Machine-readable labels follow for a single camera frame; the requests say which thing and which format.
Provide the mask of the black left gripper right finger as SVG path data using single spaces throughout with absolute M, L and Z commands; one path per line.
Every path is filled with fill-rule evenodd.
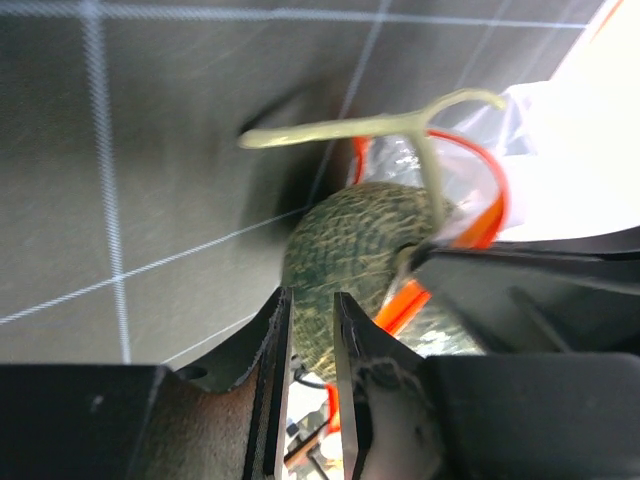
M 334 297 L 348 479 L 635 479 L 627 354 L 421 357 Z

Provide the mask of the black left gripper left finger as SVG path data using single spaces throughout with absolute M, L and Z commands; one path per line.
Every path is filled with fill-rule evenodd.
M 293 295 L 189 365 L 5 364 L 5 479 L 278 479 Z

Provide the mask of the clear zip bag orange zipper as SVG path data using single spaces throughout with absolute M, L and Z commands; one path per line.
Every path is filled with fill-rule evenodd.
M 355 147 L 351 185 L 434 181 L 454 212 L 427 244 L 481 250 L 502 242 L 612 239 L 639 249 L 638 15 L 637 2 L 616 3 L 549 80 L 489 91 L 505 101 L 502 109 L 465 101 L 432 117 L 418 130 L 434 140 L 436 162 L 427 174 L 406 137 L 349 138 Z M 349 294 L 333 295 L 333 340 L 338 293 Z M 390 303 L 367 317 L 425 358 L 563 354 L 482 349 L 411 271 Z M 321 451 L 340 460 L 344 473 L 337 367 L 335 381 L 326 384 L 331 416 Z

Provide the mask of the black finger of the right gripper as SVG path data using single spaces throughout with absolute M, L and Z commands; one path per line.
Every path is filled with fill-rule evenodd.
M 629 241 L 418 247 L 410 271 L 491 353 L 639 350 L 639 249 Z

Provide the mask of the netted green melon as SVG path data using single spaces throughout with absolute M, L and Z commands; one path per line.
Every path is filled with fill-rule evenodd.
M 265 149 L 302 143 L 400 136 L 417 154 L 421 174 L 435 166 L 434 140 L 419 128 L 440 111 L 465 101 L 483 101 L 502 109 L 499 96 L 462 89 L 426 107 L 396 115 L 377 115 L 275 129 L 250 129 L 238 144 Z M 326 383 L 336 379 L 333 295 L 351 294 L 369 317 L 391 301 L 405 279 L 417 248 L 436 238 L 454 205 L 434 181 L 414 186 L 364 180 L 330 195 L 312 207 L 294 229 L 282 266 L 281 284 L 294 291 L 294 348 L 308 371 Z

